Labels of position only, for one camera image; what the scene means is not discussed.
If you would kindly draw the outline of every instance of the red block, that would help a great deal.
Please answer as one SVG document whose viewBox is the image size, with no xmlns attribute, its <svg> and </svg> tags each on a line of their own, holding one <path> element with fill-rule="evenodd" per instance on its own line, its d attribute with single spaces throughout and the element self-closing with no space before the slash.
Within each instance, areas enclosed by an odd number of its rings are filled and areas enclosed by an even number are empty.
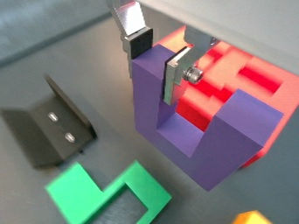
<svg viewBox="0 0 299 224">
<path fill-rule="evenodd" d="M 178 52 L 187 46 L 183 34 L 184 27 L 159 44 Z M 200 58 L 198 67 L 204 71 L 203 80 L 196 86 L 190 84 L 176 111 L 199 129 L 207 129 L 211 118 L 238 89 L 284 114 L 264 148 L 244 164 L 248 166 L 267 154 L 299 105 L 299 77 L 224 42 Z"/>
</svg>

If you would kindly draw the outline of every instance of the green block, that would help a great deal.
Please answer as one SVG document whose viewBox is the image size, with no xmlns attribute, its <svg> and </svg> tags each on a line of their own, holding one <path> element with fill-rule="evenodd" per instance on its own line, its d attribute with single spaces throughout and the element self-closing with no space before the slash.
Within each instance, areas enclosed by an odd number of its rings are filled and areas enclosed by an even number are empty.
<svg viewBox="0 0 299 224">
<path fill-rule="evenodd" d="M 79 163 L 45 186 L 45 190 L 67 222 L 83 224 L 94 219 L 100 208 L 122 193 L 126 186 L 147 207 L 147 212 L 138 224 L 151 223 L 172 196 L 136 161 L 104 191 L 99 189 Z"/>
</svg>

